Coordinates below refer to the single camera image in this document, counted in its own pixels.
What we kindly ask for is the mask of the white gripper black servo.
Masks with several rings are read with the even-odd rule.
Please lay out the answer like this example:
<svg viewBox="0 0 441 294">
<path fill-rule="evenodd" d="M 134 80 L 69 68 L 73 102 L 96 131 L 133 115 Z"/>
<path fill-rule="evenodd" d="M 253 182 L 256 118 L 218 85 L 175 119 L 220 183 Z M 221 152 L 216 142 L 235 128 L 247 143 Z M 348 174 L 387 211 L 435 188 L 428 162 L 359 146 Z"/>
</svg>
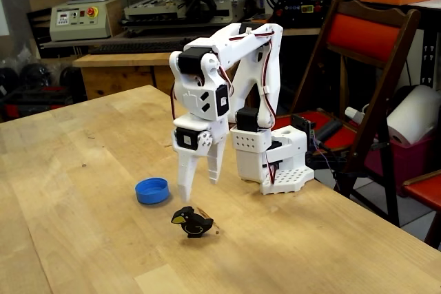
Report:
<svg viewBox="0 0 441 294">
<path fill-rule="evenodd" d="M 173 121 L 173 150 L 178 154 L 178 192 L 183 202 L 189 202 L 198 159 L 207 156 L 209 181 L 218 182 L 225 151 L 228 123 L 206 120 L 184 114 Z"/>
</svg>

